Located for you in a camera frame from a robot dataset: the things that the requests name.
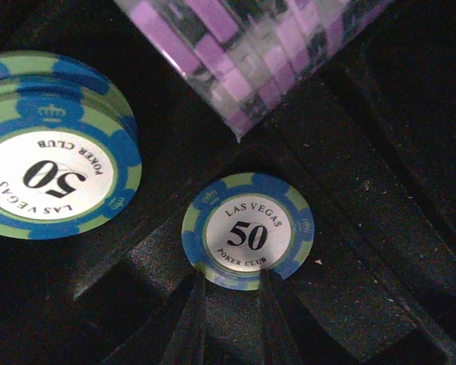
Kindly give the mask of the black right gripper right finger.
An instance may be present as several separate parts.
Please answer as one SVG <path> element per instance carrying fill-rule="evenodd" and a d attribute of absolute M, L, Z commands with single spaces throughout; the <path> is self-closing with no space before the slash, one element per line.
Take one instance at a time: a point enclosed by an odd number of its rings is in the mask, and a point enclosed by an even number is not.
<path fill-rule="evenodd" d="M 271 271 L 260 271 L 258 300 L 264 364 L 301 364 L 298 348 L 274 292 L 273 277 Z"/>

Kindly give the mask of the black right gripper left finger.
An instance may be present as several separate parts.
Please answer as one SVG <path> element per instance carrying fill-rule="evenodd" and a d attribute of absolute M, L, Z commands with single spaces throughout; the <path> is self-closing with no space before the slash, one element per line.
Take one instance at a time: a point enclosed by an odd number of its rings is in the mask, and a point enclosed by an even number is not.
<path fill-rule="evenodd" d="M 206 324 L 205 278 L 197 272 L 161 364 L 203 364 Z"/>

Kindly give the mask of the blue green 50 chip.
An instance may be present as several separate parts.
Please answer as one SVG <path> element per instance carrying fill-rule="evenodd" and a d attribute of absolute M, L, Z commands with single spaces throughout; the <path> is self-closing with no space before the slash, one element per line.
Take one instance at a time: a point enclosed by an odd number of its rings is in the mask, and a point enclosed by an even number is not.
<path fill-rule="evenodd" d="M 288 278 L 308 257 L 314 235 L 312 211 L 301 193 L 264 173 L 238 173 L 211 183 L 182 222 L 191 265 L 231 290 L 257 290 L 262 270 Z"/>

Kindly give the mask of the aluminium poker case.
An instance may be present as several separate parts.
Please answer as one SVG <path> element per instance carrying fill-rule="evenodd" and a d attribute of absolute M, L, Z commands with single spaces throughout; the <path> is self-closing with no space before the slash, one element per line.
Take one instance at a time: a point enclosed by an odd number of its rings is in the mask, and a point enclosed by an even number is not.
<path fill-rule="evenodd" d="M 456 364 L 456 1 L 396 1 L 243 139 L 112 1 L 0 1 L 0 51 L 79 59 L 126 95 L 144 171 L 88 233 L 0 237 L 0 364 L 157 364 L 196 274 L 183 215 L 271 173 L 315 220 L 273 280 L 304 364 Z M 264 364 L 258 291 L 205 281 L 203 364 Z"/>

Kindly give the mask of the blue green chip stack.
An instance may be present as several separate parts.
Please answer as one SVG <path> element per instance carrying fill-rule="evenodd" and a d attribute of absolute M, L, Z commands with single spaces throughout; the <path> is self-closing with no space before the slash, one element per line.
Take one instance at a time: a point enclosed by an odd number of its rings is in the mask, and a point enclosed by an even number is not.
<path fill-rule="evenodd" d="M 0 235 L 83 233 L 114 218 L 141 181 L 131 107 L 67 56 L 0 53 Z"/>

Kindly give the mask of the purple poker chip stack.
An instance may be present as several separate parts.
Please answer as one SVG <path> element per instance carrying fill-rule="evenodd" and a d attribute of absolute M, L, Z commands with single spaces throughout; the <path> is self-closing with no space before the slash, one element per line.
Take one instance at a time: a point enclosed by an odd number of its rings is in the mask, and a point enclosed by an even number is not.
<path fill-rule="evenodd" d="M 184 80 L 242 138 L 386 1 L 120 1 Z"/>

